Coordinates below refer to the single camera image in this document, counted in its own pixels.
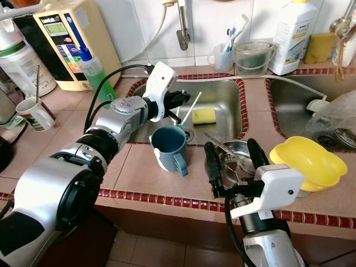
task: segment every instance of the yellow sponge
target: yellow sponge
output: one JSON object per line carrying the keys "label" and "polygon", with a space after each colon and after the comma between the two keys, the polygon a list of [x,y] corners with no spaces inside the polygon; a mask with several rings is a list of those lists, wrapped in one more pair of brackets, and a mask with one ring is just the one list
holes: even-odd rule
{"label": "yellow sponge", "polygon": [[193,125],[216,123],[215,109],[213,107],[201,108],[192,111]]}

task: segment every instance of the mug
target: mug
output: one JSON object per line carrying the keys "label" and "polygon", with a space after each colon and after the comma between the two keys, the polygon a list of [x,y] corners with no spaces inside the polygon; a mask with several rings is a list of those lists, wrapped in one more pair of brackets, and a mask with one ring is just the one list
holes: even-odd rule
{"label": "mug", "polygon": [[187,170],[187,137],[178,126],[164,126],[150,136],[157,161],[165,171],[178,171],[182,176]]}
{"label": "mug", "polygon": [[56,124],[56,117],[39,98],[29,97],[16,106],[16,111],[33,126],[36,131],[46,131]]}
{"label": "mug", "polygon": [[215,65],[218,72],[229,72],[234,66],[233,51],[223,52],[226,44],[220,43],[214,47],[214,63],[210,62],[212,55],[207,58],[210,65]]}

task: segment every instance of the white tile wall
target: white tile wall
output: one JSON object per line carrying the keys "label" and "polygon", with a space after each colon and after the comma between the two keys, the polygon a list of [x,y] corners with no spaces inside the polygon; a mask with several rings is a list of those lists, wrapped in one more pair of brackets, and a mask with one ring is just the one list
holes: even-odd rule
{"label": "white tile wall", "polygon": [[[96,0],[120,59],[135,55],[151,38],[161,19],[160,0]],[[312,33],[329,31],[330,23],[341,17],[349,0],[310,0],[319,9]],[[226,30],[238,16],[246,14],[250,22],[236,39],[272,38],[278,12],[290,0],[186,0],[185,15],[190,43],[187,51],[179,47],[176,31],[180,29],[178,7],[167,8],[166,19],[157,39],[147,51],[130,63],[155,63],[170,66],[206,65],[213,47],[226,42]]]}

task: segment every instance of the display screen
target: display screen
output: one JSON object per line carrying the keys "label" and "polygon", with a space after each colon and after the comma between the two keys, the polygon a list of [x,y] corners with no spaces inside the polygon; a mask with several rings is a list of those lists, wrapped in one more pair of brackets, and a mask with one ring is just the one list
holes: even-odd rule
{"label": "display screen", "polygon": [[45,27],[47,28],[47,31],[51,36],[68,34],[68,32],[62,22],[47,24],[47,25],[45,25]]}

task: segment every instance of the white cup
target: white cup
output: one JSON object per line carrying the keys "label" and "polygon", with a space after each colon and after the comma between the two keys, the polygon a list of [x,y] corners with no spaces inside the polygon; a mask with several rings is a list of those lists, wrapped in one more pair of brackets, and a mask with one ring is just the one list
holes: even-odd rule
{"label": "white cup", "polygon": [[229,72],[234,65],[233,51],[223,52],[224,47],[224,43],[217,44],[214,47],[214,63],[211,62],[212,55],[207,58],[207,62],[214,65],[218,72]]}
{"label": "white cup", "polygon": [[39,98],[29,97],[16,106],[16,111],[33,126],[36,131],[46,131],[56,124],[55,115]]}

